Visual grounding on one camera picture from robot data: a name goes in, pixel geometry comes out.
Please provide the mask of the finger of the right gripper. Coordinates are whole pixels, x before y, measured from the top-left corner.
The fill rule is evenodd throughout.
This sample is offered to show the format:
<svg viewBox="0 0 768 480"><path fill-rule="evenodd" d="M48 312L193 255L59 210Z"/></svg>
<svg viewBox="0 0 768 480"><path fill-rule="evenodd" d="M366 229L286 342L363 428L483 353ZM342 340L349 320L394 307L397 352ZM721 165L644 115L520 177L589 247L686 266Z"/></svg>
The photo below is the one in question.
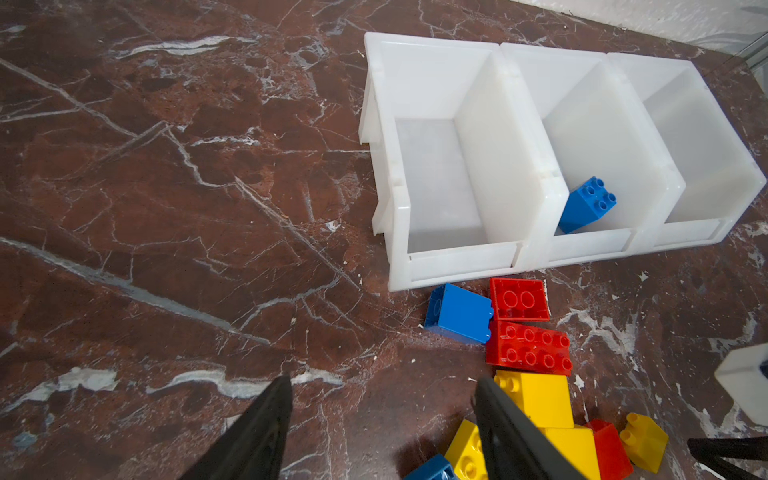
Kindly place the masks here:
<svg viewBox="0 0 768 480"><path fill-rule="evenodd" d="M725 461L728 459L767 460L767 437L745 439L691 438L687 446L694 459L724 479L758 480L759 477Z"/></svg>

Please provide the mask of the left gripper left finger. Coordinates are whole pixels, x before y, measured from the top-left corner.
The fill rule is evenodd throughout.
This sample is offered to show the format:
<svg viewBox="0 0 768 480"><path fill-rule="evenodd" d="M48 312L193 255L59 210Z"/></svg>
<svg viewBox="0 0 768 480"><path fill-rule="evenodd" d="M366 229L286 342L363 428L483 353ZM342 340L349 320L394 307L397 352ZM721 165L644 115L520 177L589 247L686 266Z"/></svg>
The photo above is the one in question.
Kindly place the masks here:
<svg viewBox="0 0 768 480"><path fill-rule="evenodd" d="M290 378L279 376L182 477L277 479L292 407Z"/></svg>

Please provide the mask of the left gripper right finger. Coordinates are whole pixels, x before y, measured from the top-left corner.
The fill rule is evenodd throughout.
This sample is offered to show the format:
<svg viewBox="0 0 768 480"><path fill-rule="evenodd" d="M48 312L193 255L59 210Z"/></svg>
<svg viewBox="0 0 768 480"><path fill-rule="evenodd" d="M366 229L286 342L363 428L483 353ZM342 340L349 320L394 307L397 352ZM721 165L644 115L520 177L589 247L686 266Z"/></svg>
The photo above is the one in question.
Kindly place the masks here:
<svg viewBox="0 0 768 480"><path fill-rule="evenodd" d="M492 378L477 382L472 406L489 478L583 477Z"/></svg>

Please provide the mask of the yellow small brick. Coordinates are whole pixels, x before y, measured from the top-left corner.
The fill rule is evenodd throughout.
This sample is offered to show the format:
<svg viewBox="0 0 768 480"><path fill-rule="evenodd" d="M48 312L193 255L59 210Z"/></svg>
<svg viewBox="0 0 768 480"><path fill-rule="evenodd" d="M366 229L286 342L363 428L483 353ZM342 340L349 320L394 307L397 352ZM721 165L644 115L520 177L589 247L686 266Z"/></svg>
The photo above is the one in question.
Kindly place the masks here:
<svg viewBox="0 0 768 480"><path fill-rule="evenodd" d="M648 416L629 413L626 420L619 436L628 458L636 466L658 473L669 436Z"/></svg>

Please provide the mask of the dark blue small brick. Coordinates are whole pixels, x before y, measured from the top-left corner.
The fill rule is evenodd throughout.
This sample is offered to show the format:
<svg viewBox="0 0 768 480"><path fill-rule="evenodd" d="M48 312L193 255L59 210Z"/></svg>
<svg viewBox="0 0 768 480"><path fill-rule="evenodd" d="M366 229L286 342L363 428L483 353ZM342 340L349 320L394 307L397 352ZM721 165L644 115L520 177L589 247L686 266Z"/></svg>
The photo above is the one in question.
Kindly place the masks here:
<svg viewBox="0 0 768 480"><path fill-rule="evenodd" d="M452 465L443 455L435 455L410 472L404 480L457 480Z"/></svg>

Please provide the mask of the red small brick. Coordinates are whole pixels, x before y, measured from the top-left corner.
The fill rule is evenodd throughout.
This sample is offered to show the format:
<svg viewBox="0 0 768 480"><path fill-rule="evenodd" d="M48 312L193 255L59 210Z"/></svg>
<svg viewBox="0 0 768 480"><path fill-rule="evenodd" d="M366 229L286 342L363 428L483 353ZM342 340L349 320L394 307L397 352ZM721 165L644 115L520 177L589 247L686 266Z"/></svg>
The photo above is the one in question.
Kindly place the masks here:
<svg viewBox="0 0 768 480"><path fill-rule="evenodd" d="M623 480L630 476L633 467L616 427L599 419L588 422L586 427L593 432L601 479Z"/></svg>

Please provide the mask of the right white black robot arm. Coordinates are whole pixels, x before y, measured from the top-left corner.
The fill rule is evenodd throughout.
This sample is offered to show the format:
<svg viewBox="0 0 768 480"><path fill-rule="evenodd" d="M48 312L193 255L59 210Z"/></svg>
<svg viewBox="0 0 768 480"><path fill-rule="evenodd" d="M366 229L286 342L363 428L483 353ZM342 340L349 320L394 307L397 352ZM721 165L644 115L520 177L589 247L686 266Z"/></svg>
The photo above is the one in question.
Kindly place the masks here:
<svg viewBox="0 0 768 480"><path fill-rule="evenodd" d="M732 350L715 379L755 424L767 426L767 344ZM728 459L767 461L767 437L699 438L687 441L694 459L722 479L758 479Z"/></svg>

